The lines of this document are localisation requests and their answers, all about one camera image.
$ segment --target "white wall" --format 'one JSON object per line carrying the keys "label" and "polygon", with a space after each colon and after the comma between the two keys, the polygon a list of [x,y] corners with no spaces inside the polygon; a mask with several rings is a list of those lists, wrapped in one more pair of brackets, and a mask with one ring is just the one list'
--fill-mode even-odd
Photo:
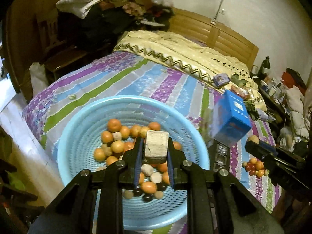
{"label": "white wall", "polygon": [[[169,0],[213,18],[220,0]],[[298,0],[225,0],[218,20],[259,47],[255,65],[270,57],[272,75],[288,68],[306,82],[312,67],[312,20]]]}

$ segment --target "striped bedsheet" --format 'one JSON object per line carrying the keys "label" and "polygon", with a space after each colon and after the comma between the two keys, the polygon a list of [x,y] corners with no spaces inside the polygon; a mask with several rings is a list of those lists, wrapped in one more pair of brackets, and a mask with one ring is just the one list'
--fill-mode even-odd
{"label": "striped bedsheet", "polygon": [[[114,95],[140,95],[166,103],[199,128],[202,114],[220,93],[180,71],[128,52],[114,52],[67,74],[38,94],[23,110],[29,128],[52,160],[68,121],[85,105]],[[252,121],[252,130],[231,149],[230,171],[271,212],[279,196],[268,177],[256,179],[242,170],[248,136],[255,134],[274,145],[268,123]]]}

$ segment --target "basket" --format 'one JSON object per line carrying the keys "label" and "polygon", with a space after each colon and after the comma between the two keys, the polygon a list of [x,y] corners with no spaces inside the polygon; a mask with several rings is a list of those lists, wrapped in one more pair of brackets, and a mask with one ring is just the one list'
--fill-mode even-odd
{"label": "basket", "polygon": [[[209,169],[205,143],[194,126],[175,109],[159,101],[139,96],[114,96],[92,102],[82,108],[66,125],[60,138],[57,162],[60,176],[67,185],[82,169],[94,171],[103,166],[93,159],[93,151],[102,144],[100,134],[109,119],[123,125],[147,126],[152,121],[161,124],[162,131],[181,143],[188,160]],[[123,199],[125,230],[151,230],[164,227],[187,214],[186,191],[167,187],[160,200],[143,202],[141,197]]]}

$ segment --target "basket rim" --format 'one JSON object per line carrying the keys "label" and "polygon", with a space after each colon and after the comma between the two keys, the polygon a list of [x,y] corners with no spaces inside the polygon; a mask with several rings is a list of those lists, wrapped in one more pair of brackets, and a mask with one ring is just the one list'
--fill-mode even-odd
{"label": "basket rim", "polygon": [[[118,96],[102,98],[90,104],[87,104],[80,111],[78,111],[65,126],[62,132],[62,135],[60,137],[60,140],[59,140],[58,151],[57,151],[57,166],[58,166],[60,177],[62,179],[64,186],[66,186],[72,180],[69,167],[67,166],[68,156],[67,156],[67,150],[66,150],[67,148],[66,145],[70,141],[69,136],[71,134],[71,128],[75,128],[79,126],[79,124],[81,123],[81,117],[85,117],[87,114],[92,112],[93,109],[97,109],[98,105],[102,105],[105,102],[116,101],[116,100],[117,101],[118,100],[131,100],[131,101],[134,101],[134,103],[138,103],[138,104],[144,104],[144,103],[149,104],[151,106],[154,106],[161,110],[166,111],[169,115],[176,117],[184,125],[184,127],[188,129],[192,135],[194,135],[194,137],[198,138],[197,140],[194,141],[194,143],[196,145],[196,148],[198,149],[198,155],[199,155],[200,162],[201,162],[200,166],[206,170],[210,169],[209,155],[208,155],[207,147],[205,145],[204,140],[202,139],[200,133],[193,126],[193,124],[191,124],[179,111],[166,105],[165,103],[162,103],[158,100],[154,100],[148,97],[141,97],[141,96],[134,96],[134,95],[118,95]],[[126,230],[152,230],[155,228],[167,226],[169,224],[172,224],[180,220],[182,217],[187,215],[187,202],[185,201],[185,203],[183,203],[182,208],[178,207],[177,209],[171,211],[168,214],[165,214],[164,216],[167,216],[166,218],[164,216],[161,216],[160,217],[162,218],[161,224],[152,224],[152,225],[144,226],[144,228],[140,226],[128,225],[124,219],[124,229]]]}

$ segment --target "metal bolt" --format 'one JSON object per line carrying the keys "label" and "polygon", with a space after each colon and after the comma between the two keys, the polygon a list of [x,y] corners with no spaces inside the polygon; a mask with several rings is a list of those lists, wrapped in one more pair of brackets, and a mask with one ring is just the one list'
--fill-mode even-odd
{"label": "metal bolt", "polygon": [[80,175],[83,177],[86,177],[90,174],[90,171],[88,169],[84,169],[80,172]]}
{"label": "metal bolt", "polygon": [[124,160],[118,160],[118,161],[116,162],[116,165],[119,166],[119,167],[122,167],[122,166],[124,166],[125,164],[126,164],[126,162],[125,162]]}
{"label": "metal bolt", "polygon": [[191,162],[191,161],[188,161],[188,160],[184,160],[184,161],[182,162],[182,164],[183,164],[184,166],[190,167],[190,166],[192,165],[192,162]]}
{"label": "metal bolt", "polygon": [[229,174],[229,172],[228,172],[228,170],[226,170],[226,169],[221,169],[220,171],[219,171],[219,173],[222,175],[222,176],[227,176],[228,174]]}

